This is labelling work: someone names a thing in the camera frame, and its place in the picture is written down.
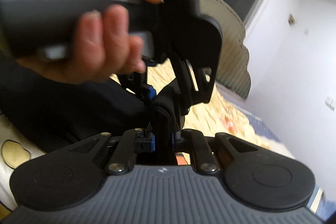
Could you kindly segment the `person's left hand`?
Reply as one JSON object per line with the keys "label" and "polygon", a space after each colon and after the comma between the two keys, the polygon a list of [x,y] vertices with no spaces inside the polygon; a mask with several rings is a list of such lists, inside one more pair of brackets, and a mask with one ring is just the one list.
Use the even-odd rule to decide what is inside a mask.
{"label": "person's left hand", "polygon": [[[146,0],[153,4],[163,0]],[[112,74],[143,73],[143,40],[129,34],[129,14],[120,5],[109,6],[103,13],[83,14],[76,27],[73,55],[68,60],[44,62],[35,56],[17,59],[25,68],[53,81],[81,84],[105,82]]]}

